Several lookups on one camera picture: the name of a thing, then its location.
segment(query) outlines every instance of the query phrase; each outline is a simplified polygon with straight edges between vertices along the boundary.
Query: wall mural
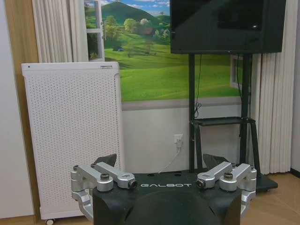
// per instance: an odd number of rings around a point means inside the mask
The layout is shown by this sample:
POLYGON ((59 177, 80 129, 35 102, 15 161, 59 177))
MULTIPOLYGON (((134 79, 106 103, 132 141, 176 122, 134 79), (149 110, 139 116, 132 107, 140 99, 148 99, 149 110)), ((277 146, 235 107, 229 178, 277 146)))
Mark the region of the wall mural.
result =
MULTIPOLYGON (((170 53, 169 10, 169 0, 102 1, 105 60, 120 64, 123 101, 188 98, 188 56, 170 53)), ((87 28, 95 28, 94 1, 85 1, 85 14, 87 28)), ((88 44, 90 59, 97 58, 96 34, 88 44)), ((196 56, 196 89, 199 62, 196 56)), ((229 55, 204 55, 199 97, 238 96, 230 71, 229 55)))

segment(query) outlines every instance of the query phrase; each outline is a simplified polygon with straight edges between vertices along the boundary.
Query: black tv screen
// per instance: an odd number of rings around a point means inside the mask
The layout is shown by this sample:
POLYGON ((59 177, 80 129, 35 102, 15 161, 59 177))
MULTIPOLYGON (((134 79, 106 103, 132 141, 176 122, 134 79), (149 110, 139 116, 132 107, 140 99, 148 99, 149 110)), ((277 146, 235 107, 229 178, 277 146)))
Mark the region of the black tv screen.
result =
POLYGON ((286 0, 171 0, 172 53, 282 51, 286 0))

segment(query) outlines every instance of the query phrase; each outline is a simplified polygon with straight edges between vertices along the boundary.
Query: curtain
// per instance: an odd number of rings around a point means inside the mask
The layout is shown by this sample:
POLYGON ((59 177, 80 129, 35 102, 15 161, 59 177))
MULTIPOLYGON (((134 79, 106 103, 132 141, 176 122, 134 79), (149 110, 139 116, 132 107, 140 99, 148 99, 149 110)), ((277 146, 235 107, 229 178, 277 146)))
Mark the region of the curtain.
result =
POLYGON ((88 61, 83 0, 32 0, 39 62, 88 61))
POLYGON ((251 116, 263 174, 291 169, 297 16, 298 0, 286 1, 282 52, 253 56, 251 116))

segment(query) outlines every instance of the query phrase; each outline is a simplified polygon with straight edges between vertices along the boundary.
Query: baseboard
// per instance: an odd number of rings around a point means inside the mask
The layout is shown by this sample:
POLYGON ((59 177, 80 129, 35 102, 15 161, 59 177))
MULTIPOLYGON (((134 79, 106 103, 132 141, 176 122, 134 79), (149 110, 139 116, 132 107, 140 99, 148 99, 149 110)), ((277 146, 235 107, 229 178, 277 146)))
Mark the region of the baseboard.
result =
POLYGON ((291 169, 291 174, 298 177, 298 178, 300 178, 300 172, 297 171, 297 170, 291 169))

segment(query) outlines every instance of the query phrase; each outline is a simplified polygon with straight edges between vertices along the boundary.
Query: wooden trim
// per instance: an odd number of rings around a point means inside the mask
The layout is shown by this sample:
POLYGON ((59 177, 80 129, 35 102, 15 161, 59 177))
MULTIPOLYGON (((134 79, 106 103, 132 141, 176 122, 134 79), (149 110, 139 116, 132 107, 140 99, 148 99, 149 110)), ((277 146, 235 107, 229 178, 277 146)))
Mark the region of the wooden trim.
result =
POLYGON ((298 178, 300 178, 300 172, 297 171, 297 170, 291 169, 291 174, 298 177, 298 178))
POLYGON ((34 222, 40 220, 38 182, 35 170, 22 63, 38 63, 38 48, 31 0, 5 0, 10 43, 15 67, 15 81, 29 170, 34 208, 34 222))

